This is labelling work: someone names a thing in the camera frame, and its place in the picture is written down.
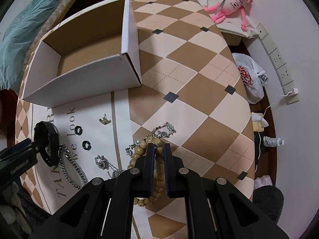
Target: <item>cardboard box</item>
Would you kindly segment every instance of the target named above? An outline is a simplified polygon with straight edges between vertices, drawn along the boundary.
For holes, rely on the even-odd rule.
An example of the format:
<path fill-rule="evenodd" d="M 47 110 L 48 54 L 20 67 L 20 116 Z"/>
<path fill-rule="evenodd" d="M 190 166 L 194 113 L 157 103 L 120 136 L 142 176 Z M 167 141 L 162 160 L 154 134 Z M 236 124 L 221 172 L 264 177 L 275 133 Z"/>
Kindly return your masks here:
<path fill-rule="evenodd" d="M 40 41 L 22 99 L 48 108 L 141 86 L 138 31 L 130 0 L 101 2 Z"/>

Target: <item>stuffed toy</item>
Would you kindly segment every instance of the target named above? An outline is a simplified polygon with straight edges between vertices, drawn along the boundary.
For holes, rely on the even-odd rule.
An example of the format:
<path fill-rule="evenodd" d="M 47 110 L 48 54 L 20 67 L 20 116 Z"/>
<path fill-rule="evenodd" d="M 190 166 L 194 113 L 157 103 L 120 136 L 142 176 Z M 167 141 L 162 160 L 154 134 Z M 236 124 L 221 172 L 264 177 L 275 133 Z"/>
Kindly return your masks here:
<path fill-rule="evenodd" d="M 241 11 L 241 29 L 243 31 L 247 31 L 246 27 L 246 13 L 245 13 L 245 7 L 244 5 L 248 5 L 253 0 L 223 0 L 222 2 L 204 8 L 207 12 L 213 12 L 217 11 L 215 15 L 212 16 L 212 20 L 219 24 L 223 22 L 227 15 L 230 15 L 231 13 L 237 11 L 240 9 Z"/>

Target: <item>power outlet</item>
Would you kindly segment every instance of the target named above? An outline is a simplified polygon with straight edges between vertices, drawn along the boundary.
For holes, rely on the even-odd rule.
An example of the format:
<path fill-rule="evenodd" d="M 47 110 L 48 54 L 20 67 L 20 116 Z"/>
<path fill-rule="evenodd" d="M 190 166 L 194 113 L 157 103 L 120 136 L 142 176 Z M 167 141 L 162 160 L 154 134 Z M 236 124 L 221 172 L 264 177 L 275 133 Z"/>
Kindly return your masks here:
<path fill-rule="evenodd" d="M 287 64 L 279 67 L 277 69 L 277 74 L 282 87 L 293 81 L 292 76 L 287 68 Z"/>
<path fill-rule="evenodd" d="M 262 45 L 264 46 L 267 55 L 269 55 L 271 52 L 273 52 L 278 46 L 277 44 L 272 40 L 272 36 L 268 34 L 264 39 L 261 41 Z"/>
<path fill-rule="evenodd" d="M 296 85 L 295 85 L 295 82 L 291 82 L 287 85 L 285 85 L 282 90 L 284 92 L 284 95 L 286 95 L 290 90 L 292 90 L 293 88 L 296 88 Z M 299 97 L 299 93 L 296 94 L 296 95 L 292 95 L 292 96 L 286 96 L 286 101 L 287 101 L 287 104 L 291 104 L 293 102 L 297 102 L 300 100 L 300 97 Z"/>
<path fill-rule="evenodd" d="M 266 31 L 266 29 L 261 23 L 258 24 L 258 26 L 256 27 L 256 30 L 258 32 L 260 39 L 263 39 L 264 37 L 268 35 L 268 31 Z"/>
<path fill-rule="evenodd" d="M 269 57 L 275 69 L 278 69 L 279 67 L 281 67 L 282 65 L 286 63 L 285 61 L 282 60 L 282 57 L 279 52 L 279 48 L 276 48 L 273 52 L 271 52 Z"/>

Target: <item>bag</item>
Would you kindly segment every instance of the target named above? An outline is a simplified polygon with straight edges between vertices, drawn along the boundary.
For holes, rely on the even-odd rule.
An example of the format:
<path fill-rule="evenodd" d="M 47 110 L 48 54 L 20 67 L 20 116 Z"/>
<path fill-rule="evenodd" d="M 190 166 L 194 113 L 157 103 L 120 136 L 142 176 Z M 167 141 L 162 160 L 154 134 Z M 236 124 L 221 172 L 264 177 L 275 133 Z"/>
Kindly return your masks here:
<path fill-rule="evenodd" d="M 232 56 L 244 83 L 247 101 L 249 104 L 256 104 L 264 97 L 263 86 L 266 83 L 260 76 L 266 76 L 265 71 L 250 56 L 239 53 L 232 53 Z"/>
<path fill-rule="evenodd" d="M 269 175 L 264 175 L 261 178 L 256 178 L 254 182 L 254 190 L 263 186 L 272 185 L 272 179 Z"/>

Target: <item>black wristband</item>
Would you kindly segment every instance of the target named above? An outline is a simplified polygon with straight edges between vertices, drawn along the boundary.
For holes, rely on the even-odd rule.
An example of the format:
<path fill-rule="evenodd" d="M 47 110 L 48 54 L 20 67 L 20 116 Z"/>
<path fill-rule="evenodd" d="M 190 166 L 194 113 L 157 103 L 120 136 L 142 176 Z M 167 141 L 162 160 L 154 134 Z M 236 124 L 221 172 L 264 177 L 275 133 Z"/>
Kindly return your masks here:
<path fill-rule="evenodd" d="M 59 135 L 55 130 L 55 126 L 51 122 L 41 121 L 34 128 L 34 141 L 39 142 L 39 153 L 44 162 L 48 166 L 58 165 L 59 163 Z M 47 153 L 46 147 L 49 147 L 50 155 Z"/>

